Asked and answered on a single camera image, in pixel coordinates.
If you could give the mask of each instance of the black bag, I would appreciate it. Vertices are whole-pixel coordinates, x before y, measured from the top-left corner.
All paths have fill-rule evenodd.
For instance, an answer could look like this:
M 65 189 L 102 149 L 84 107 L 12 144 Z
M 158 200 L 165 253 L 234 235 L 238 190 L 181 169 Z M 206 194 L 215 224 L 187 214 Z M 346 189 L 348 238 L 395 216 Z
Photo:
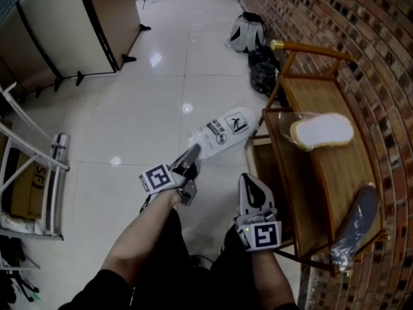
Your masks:
M 277 75 L 281 69 L 271 48 L 263 46 L 248 53 L 250 67 L 250 84 L 258 93 L 271 95 L 277 83 Z

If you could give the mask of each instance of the sleeve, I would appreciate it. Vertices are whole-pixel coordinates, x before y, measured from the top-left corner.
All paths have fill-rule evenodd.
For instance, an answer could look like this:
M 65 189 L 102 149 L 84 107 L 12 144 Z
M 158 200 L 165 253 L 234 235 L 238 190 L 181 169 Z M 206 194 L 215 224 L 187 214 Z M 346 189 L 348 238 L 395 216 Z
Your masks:
M 125 279 L 110 270 L 101 270 L 74 299 L 59 310 L 128 309 L 132 288 Z
M 287 303 L 287 304 L 283 304 L 275 308 L 274 310 L 299 310 L 299 309 L 295 303 Z

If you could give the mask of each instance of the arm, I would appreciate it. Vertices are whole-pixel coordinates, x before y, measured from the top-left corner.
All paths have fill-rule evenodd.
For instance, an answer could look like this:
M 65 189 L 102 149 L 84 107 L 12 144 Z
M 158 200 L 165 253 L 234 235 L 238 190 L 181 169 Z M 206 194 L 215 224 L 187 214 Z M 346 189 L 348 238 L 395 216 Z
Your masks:
M 102 269 L 122 276 L 133 286 L 136 272 L 152 252 L 172 208 L 181 201 L 176 189 L 159 193 L 116 240 Z
M 261 305 L 265 310 L 295 303 L 290 284 L 271 250 L 252 253 L 252 270 Z

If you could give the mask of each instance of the black pants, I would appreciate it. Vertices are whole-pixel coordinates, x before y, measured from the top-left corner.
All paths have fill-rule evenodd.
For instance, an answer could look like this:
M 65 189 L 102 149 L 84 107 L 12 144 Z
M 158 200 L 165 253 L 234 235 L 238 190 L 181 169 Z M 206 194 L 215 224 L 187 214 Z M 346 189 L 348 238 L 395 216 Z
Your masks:
M 261 309 L 251 255 L 235 227 L 225 236 L 225 250 L 210 271 L 192 267 L 175 210 L 135 284 L 134 309 Z

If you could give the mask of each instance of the white insole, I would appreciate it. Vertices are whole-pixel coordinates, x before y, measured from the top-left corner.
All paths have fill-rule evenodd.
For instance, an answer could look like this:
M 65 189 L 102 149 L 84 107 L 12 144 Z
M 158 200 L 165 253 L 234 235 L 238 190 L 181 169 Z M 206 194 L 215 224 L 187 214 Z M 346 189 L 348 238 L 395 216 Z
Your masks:
M 291 125 L 293 138 L 306 147 L 327 144 L 346 144 L 354 137 L 354 129 L 341 114 L 323 114 Z
M 195 131 L 188 140 L 188 146 L 200 144 L 199 158 L 205 160 L 247 138 L 255 126 L 256 118 L 250 109 L 235 108 Z

